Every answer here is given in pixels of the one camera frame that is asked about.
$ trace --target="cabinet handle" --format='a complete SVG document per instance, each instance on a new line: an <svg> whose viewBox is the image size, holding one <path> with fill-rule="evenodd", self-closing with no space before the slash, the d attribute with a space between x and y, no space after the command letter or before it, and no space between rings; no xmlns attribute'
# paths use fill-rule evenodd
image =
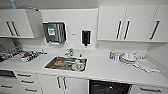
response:
<svg viewBox="0 0 168 94"><path fill-rule="evenodd" d="M16 35L17 35L17 36L20 36L20 34L17 32L16 26L15 26L15 22L14 22L14 21L11 21L11 23L12 23L12 25L13 25L13 28L14 28L15 32L16 32Z"/></svg>
<svg viewBox="0 0 168 94"><path fill-rule="evenodd" d="M5 85L2 85L1 87L12 88L13 86L5 86Z"/></svg>
<svg viewBox="0 0 168 94"><path fill-rule="evenodd" d="M118 39L118 36L119 36L119 33L120 33L120 27L121 27L121 21L119 21L118 32L117 32L117 37L116 37L116 39Z"/></svg>
<svg viewBox="0 0 168 94"><path fill-rule="evenodd" d="M65 77L63 78L63 81L64 81L65 89L67 89L67 86L66 86L66 83L65 83Z"/></svg>
<svg viewBox="0 0 168 94"><path fill-rule="evenodd" d="M128 27L129 27L129 24L130 24L130 21L127 21L127 28L126 28L126 32L125 32L125 36L124 36L124 40L126 39L127 37L127 32L128 32Z"/></svg>
<svg viewBox="0 0 168 94"><path fill-rule="evenodd" d="M30 77L31 75L18 74L18 76Z"/></svg>
<svg viewBox="0 0 168 94"><path fill-rule="evenodd" d="M8 28L9 28L9 31L10 31L11 35L15 36L15 34L13 34L12 29L11 29L11 27L9 25L9 21L6 21L6 24L7 24Z"/></svg>
<svg viewBox="0 0 168 94"><path fill-rule="evenodd" d="M158 26L159 26L159 23L160 23L160 21L156 21L156 26L155 26L155 28L154 28L154 30L153 30L152 36L149 38L150 40L153 39L153 37L154 37L154 35L155 35L155 32L156 32L156 30L157 30L157 28L158 28Z"/></svg>
<svg viewBox="0 0 168 94"><path fill-rule="evenodd" d="M152 92L161 92L159 89L155 90L155 89L146 89L146 88L142 88L140 87L141 90L143 91L152 91Z"/></svg>
<svg viewBox="0 0 168 94"><path fill-rule="evenodd" d="M23 83L34 83L34 81L24 81L24 80L22 80L21 82L23 82Z"/></svg>
<svg viewBox="0 0 168 94"><path fill-rule="evenodd" d="M57 81L58 81L58 86L59 86L59 88L61 88L60 81L59 81L59 77L57 77Z"/></svg>
<svg viewBox="0 0 168 94"><path fill-rule="evenodd" d="M37 92L37 90L25 89L26 91Z"/></svg>

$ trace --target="sink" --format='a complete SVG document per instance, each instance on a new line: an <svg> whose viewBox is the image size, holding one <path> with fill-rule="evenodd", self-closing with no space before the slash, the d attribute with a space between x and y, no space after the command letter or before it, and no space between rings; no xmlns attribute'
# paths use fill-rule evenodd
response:
<svg viewBox="0 0 168 94"><path fill-rule="evenodd" d="M55 65L55 62L56 62L58 59L62 59L62 60L64 61L65 65L62 66L62 67L61 67L61 66L56 66L56 65ZM73 64L75 64L75 60L80 60L80 63L83 63L83 64L84 64L84 68L83 68L82 70L79 70L79 72L85 71L87 59L85 59L85 58L79 59L79 58L74 58L74 57L55 57L53 60L51 60L51 61L45 66L45 68L74 71L74 70L72 69L72 66L73 66Z"/></svg>

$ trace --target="cabinet door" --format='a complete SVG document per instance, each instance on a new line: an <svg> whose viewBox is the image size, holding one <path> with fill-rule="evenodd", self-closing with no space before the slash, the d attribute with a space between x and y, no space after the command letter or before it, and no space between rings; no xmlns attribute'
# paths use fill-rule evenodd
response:
<svg viewBox="0 0 168 94"><path fill-rule="evenodd" d="M63 78L65 94L89 94L89 80Z"/></svg>
<svg viewBox="0 0 168 94"><path fill-rule="evenodd" d="M44 94L64 94L62 77L37 75Z"/></svg>
<svg viewBox="0 0 168 94"><path fill-rule="evenodd" d="M2 37L15 36L6 10L0 10L0 35Z"/></svg>
<svg viewBox="0 0 168 94"><path fill-rule="evenodd" d="M168 89L133 85L129 94L168 94Z"/></svg>
<svg viewBox="0 0 168 94"><path fill-rule="evenodd" d="M32 29L27 17L26 10L7 10L11 19L10 23L18 37L33 38Z"/></svg>
<svg viewBox="0 0 168 94"><path fill-rule="evenodd" d="M97 40L120 40L127 6L102 6L99 8Z"/></svg>
<svg viewBox="0 0 168 94"><path fill-rule="evenodd" d="M145 41L156 9L155 5L128 6L121 40Z"/></svg>
<svg viewBox="0 0 168 94"><path fill-rule="evenodd" d="M147 41L168 42L168 5L159 5Z"/></svg>

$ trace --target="drawer handle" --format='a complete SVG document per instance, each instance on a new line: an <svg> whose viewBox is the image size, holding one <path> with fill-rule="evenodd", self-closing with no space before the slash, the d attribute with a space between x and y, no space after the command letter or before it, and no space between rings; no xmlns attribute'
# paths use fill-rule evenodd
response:
<svg viewBox="0 0 168 94"><path fill-rule="evenodd" d="M155 90L155 89L146 89L146 88L142 88L140 87L141 90L143 91L152 91L152 92L161 92L159 89Z"/></svg>
<svg viewBox="0 0 168 94"><path fill-rule="evenodd" d="M18 76L30 77L31 75L18 74Z"/></svg>
<svg viewBox="0 0 168 94"><path fill-rule="evenodd" d="M1 87L12 88L13 86L5 86L5 85L2 85Z"/></svg>
<svg viewBox="0 0 168 94"><path fill-rule="evenodd" d="M26 91L37 92L37 90L25 89Z"/></svg>
<svg viewBox="0 0 168 94"><path fill-rule="evenodd" d="M23 82L23 83L34 83L34 81L24 81L24 80L22 80L21 82Z"/></svg>

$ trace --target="white cabinet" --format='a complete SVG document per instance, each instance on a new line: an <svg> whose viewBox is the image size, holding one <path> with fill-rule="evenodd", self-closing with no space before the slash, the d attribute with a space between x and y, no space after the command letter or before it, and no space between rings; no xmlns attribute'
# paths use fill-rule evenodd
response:
<svg viewBox="0 0 168 94"><path fill-rule="evenodd" d="M127 6L101 6L99 8L97 40L120 39Z"/></svg>
<svg viewBox="0 0 168 94"><path fill-rule="evenodd" d="M129 94L168 94L168 89L133 85Z"/></svg>
<svg viewBox="0 0 168 94"><path fill-rule="evenodd" d="M145 41L157 6L102 6L98 40Z"/></svg>
<svg viewBox="0 0 168 94"><path fill-rule="evenodd" d="M37 75L44 94L89 94L89 80Z"/></svg>
<svg viewBox="0 0 168 94"><path fill-rule="evenodd" d="M0 94L22 94L19 84L0 82Z"/></svg>
<svg viewBox="0 0 168 94"><path fill-rule="evenodd" d="M22 94L43 94L36 74L26 72L14 72L20 83Z"/></svg>
<svg viewBox="0 0 168 94"><path fill-rule="evenodd" d="M145 41L156 9L155 5L128 6L121 40Z"/></svg>
<svg viewBox="0 0 168 94"><path fill-rule="evenodd" d="M1 37L35 38L42 35L39 11L27 9L0 10Z"/></svg>
<svg viewBox="0 0 168 94"><path fill-rule="evenodd" d="M0 10L0 35L3 37L12 37L15 33L12 25L9 23L9 16L6 10Z"/></svg>
<svg viewBox="0 0 168 94"><path fill-rule="evenodd" d="M168 5L159 5L146 41L168 42Z"/></svg>

